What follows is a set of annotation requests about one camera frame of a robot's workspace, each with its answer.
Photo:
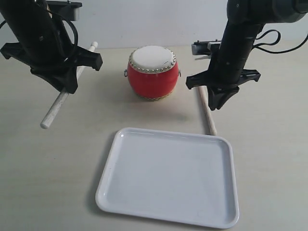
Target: table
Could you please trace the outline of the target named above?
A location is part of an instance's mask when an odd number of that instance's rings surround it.
[[[276,49],[298,41],[282,42]],[[171,47],[182,77],[167,98],[138,98],[124,77],[134,49],[99,50],[48,130],[39,124],[58,95],[29,67],[0,58],[0,224],[2,231],[198,231],[203,227],[108,214],[95,192],[115,133],[124,127],[208,134],[201,103],[185,78],[207,68],[190,46]],[[240,87],[213,112],[234,151],[240,218],[230,230],[306,230],[308,47],[284,55],[253,51],[258,83]]]

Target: white wall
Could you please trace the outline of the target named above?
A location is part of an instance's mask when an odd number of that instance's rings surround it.
[[[221,39],[227,22],[227,0],[82,0],[75,22],[79,45],[96,40],[100,48],[143,45],[187,45]],[[304,39],[308,16],[294,24],[270,25],[283,39]],[[15,42],[10,29],[0,30],[0,46]]]

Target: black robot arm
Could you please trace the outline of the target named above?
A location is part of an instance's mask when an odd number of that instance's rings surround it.
[[[222,40],[192,45],[194,55],[211,55],[211,61],[208,70],[187,77],[187,87],[207,86],[210,109],[220,109],[239,91],[239,85],[259,80],[257,70],[244,66],[264,25],[293,23],[307,12],[308,0],[229,0]]]
[[[58,91],[77,89],[77,67],[100,70],[101,55],[77,45],[78,33],[71,21],[79,18],[80,2],[46,0],[0,0],[0,13],[18,39],[0,50],[31,67],[31,73],[49,82]],[[71,42],[63,21],[74,32]]]

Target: tray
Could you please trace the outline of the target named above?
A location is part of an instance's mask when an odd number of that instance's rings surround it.
[[[239,218],[231,146],[217,136],[122,129],[96,203],[111,213],[230,228]]]

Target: drum head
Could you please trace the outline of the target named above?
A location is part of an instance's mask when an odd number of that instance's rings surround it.
[[[130,61],[134,69],[155,74],[168,71],[176,60],[173,52],[165,47],[145,46],[135,50]]]

